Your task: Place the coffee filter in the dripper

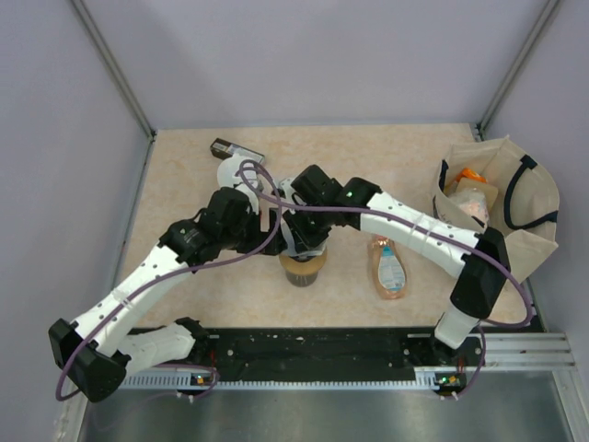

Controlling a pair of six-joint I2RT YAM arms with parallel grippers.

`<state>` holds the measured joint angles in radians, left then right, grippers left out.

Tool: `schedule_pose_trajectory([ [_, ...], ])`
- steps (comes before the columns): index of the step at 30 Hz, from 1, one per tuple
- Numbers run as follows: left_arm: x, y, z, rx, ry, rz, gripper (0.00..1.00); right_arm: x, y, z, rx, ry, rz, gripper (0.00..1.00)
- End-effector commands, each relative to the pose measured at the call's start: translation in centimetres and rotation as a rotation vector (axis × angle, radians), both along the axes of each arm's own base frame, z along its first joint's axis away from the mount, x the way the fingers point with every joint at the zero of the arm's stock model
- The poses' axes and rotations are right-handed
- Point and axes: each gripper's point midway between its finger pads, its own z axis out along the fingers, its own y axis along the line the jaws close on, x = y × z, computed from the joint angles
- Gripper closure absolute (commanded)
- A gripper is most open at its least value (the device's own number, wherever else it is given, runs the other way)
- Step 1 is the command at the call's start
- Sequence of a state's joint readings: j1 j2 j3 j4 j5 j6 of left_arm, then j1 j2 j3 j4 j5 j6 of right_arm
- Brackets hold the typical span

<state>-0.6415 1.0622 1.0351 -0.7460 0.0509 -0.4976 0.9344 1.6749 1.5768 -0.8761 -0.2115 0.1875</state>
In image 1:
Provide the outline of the white paper coffee filter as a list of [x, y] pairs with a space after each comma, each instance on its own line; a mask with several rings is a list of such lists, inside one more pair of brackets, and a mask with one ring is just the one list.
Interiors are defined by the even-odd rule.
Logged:
[[238, 172], [245, 161], [248, 162], [249, 166], [252, 159], [241, 155], [233, 155], [232, 157], [224, 159], [219, 165], [216, 173], [218, 185], [220, 187], [236, 188], [239, 185], [248, 182], [254, 188], [258, 189], [259, 181], [255, 171], [244, 171], [243, 175], [240, 175]]

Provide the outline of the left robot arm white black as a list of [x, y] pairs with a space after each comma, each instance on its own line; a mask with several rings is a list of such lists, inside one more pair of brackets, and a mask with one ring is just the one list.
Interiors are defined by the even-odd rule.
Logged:
[[190, 318], [154, 331], [132, 334], [137, 322], [188, 276], [221, 267], [223, 250], [243, 261], [278, 254], [282, 205], [270, 210], [272, 229], [260, 229], [258, 196], [243, 184], [223, 187], [192, 218], [172, 223], [146, 258], [119, 285], [74, 320], [58, 319], [48, 330], [58, 382], [70, 380], [91, 402], [113, 394], [129, 376], [169, 361], [199, 365], [209, 352], [200, 323]]

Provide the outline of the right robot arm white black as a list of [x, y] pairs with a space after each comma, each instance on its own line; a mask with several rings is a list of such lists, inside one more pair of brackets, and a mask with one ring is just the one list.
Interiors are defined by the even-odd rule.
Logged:
[[511, 273], [504, 236], [447, 224], [396, 200], [378, 185], [354, 177], [340, 184], [319, 166], [282, 180], [278, 193], [289, 203], [283, 215], [298, 254], [324, 245], [333, 227], [392, 240], [455, 277], [450, 304], [429, 342], [432, 358], [453, 363], [463, 342], [487, 319]]

